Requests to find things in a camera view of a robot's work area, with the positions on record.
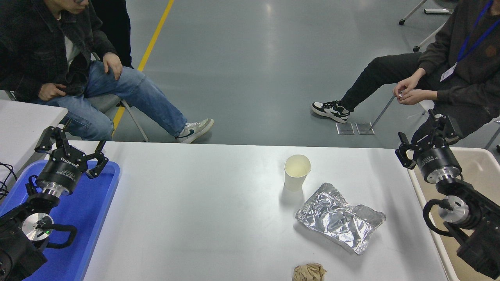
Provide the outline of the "person's right hand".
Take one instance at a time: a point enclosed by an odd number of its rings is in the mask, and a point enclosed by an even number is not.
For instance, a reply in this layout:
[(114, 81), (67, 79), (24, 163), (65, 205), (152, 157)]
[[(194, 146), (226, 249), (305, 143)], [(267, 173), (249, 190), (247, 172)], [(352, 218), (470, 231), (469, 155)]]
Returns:
[(409, 78), (399, 81), (393, 89), (393, 95), (397, 98), (399, 95), (401, 95), (401, 92), (406, 93), (413, 90), (420, 81), (420, 78), (421, 76), (412, 75)]
[(42, 101), (50, 101), (59, 96), (66, 96), (66, 92), (64, 91), (65, 89), (66, 85), (62, 84), (55, 84), (52, 82), (42, 84), (38, 97)]

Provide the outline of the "person's left hand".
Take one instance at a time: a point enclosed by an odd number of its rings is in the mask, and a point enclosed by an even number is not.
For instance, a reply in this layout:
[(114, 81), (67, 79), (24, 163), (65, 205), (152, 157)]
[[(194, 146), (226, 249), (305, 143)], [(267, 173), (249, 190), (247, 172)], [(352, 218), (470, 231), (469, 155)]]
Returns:
[(104, 66), (104, 72), (106, 74), (112, 73), (116, 81), (120, 79), (123, 72), (123, 65), (119, 57), (114, 53), (105, 53), (102, 57), (102, 63)]
[(398, 96), (398, 103), (402, 105), (416, 105), (425, 100), (425, 90), (413, 89), (406, 93), (401, 92)]

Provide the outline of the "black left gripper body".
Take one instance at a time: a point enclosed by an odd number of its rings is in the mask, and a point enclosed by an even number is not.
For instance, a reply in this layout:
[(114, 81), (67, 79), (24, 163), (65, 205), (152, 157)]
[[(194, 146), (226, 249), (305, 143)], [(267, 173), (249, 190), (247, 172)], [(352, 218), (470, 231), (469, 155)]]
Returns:
[(64, 192), (73, 192), (88, 168), (84, 157), (82, 153), (52, 153), (38, 176), (38, 187), (62, 187)]

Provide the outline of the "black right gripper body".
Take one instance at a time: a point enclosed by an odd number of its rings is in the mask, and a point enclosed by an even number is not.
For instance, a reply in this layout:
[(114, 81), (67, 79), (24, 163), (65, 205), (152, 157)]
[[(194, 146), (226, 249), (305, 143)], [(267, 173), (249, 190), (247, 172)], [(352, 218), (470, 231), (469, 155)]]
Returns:
[(448, 144), (419, 144), (417, 165), (424, 180), (457, 178), (462, 169)]

